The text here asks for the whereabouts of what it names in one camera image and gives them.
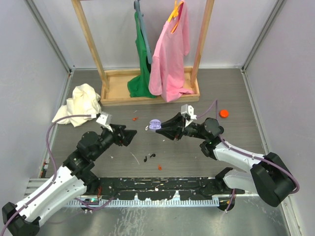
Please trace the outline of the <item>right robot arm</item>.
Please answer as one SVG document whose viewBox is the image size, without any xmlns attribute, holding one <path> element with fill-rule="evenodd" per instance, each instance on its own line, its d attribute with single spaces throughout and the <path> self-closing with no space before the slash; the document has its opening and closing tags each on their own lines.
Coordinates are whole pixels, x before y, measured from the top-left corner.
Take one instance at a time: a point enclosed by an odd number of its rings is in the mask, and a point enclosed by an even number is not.
<svg viewBox="0 0 315 236">
<path fill-rule="evenodd" d="M 277 207 L 300 188 L 277 154 L 257 154 L 230 144 L 221 137 L 224 128 L 215 118 L 198 124 L 188 115 L 177 113 L 165 122 L 152 120 L 149 128 L 170 140 L 183 136 L 202 139 L 200 148 L 206 157 L 231 164 L 232 169 L 226 168 L 217 175 L 216 188 L 220 193 L 241 189 L 258 194 L 265 203 Z"/>
</svg>

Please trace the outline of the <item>purple earbud case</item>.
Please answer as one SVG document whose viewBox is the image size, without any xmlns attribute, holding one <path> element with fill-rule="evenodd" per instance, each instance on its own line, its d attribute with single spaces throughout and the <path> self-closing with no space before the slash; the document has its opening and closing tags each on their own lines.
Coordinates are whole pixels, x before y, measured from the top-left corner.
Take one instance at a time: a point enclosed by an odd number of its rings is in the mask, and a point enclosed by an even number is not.
<svg viewBox="0 0 315 236">
<path fill-rule="evenodd" d="M 162 128 L 162 123 L 159 119 L 153 119 L 149 122 L 149 129 L 153 132 L 160 130 Z"/>
</svg>

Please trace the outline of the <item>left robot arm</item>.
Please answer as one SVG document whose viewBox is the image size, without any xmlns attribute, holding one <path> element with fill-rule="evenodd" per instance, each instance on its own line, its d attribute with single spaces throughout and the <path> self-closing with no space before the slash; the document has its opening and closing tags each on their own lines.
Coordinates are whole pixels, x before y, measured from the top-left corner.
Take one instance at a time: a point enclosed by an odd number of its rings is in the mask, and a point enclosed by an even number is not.
<svg viewBox="0 0 315 236">
<path fill-rule="evenodd" d="M 128 146 L 136 130 L 125 125 L 111 124 L 101 134 L 83 134 L 76 150 L 68 156 L 54 174 L 28 197 L 2 207 L 4 228 L 14 236 L 34 236 L 40 227 L 69 201 L 83 194 L 97 192 L 99 178 L 92 172 L 96 161 L 113 144 Z"/>
</svg>

